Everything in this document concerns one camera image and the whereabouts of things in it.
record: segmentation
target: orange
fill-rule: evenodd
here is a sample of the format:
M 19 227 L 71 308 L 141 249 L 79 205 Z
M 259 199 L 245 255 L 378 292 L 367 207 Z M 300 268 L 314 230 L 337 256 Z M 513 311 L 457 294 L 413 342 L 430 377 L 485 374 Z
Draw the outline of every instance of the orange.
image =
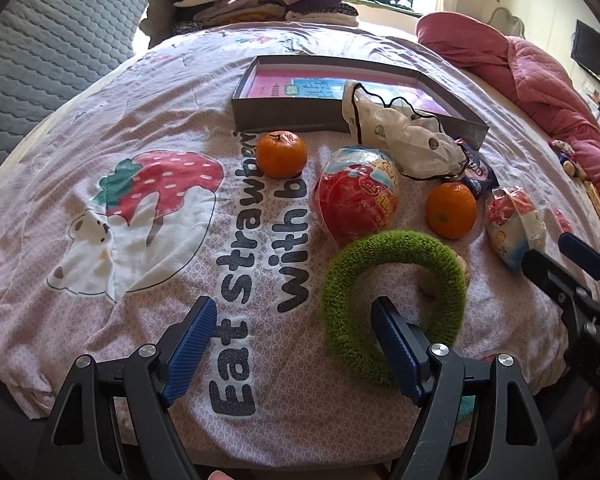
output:
M 427 197 L 427 223 L 437 235 L 458 240 L 474 226 L 478 205 L 469 188 L 447 182 L 434 188 Z
M 291 132 L 271 132 L 256 145 L 256 163 L 271 178 L 292 178 L 306 165 L 304 140 Z

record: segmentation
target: black tv screen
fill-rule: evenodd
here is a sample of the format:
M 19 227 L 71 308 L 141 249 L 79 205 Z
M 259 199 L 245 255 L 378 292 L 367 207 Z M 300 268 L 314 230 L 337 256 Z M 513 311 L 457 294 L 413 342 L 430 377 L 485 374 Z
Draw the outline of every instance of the black tv screen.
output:
M 600 81 L 600 33 L 578 20 L 571 57 Z

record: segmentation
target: hand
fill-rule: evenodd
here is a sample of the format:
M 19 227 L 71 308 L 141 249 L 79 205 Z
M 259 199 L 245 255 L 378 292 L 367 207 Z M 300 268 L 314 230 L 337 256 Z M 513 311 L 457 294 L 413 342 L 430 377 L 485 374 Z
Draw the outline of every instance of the hand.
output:
M 222 471 L 213 471 L 209 475 L 209 480 L 233 480 L 230 476 L 225 475 Z

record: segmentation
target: window sill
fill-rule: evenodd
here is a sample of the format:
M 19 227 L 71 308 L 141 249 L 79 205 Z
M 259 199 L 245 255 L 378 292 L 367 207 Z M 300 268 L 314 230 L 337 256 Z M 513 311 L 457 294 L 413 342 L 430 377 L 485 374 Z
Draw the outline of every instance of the window sill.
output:
M 414 18 L 421 18 L 423 14 L 421 12 L 415 12 L 414 10 L 405 10 L 400 7 L 394 7 L 387 4 L 380 4 L 378 2 L 370 2 L 368 0 L 344 0 L 346 4 L 354 5 L 366 5 L 368 7 L 375 7 L 376 9 L 392 10 L 393 12 L 399 12 L 400 14 L 406 14 L 407 16 L 413 16 Z

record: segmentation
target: green knitted headband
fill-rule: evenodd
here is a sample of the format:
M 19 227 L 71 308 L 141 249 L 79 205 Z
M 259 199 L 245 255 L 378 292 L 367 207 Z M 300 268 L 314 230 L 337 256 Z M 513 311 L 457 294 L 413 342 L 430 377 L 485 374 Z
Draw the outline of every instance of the green knitted headband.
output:
M 418 264 L 440 284 L 435 321 L 424 332 L 432 343 L 452 346 L 464 316 L 466 286 L 456 256 L 435 238 L 415 231 L 384 231 L 348 245 L 331 263 L 322 288 L 327 340 L 351 372 L 381 386 L 395 386 L 378 347 L 363 334 L 349 310 L 358 276 L 381 264 Z

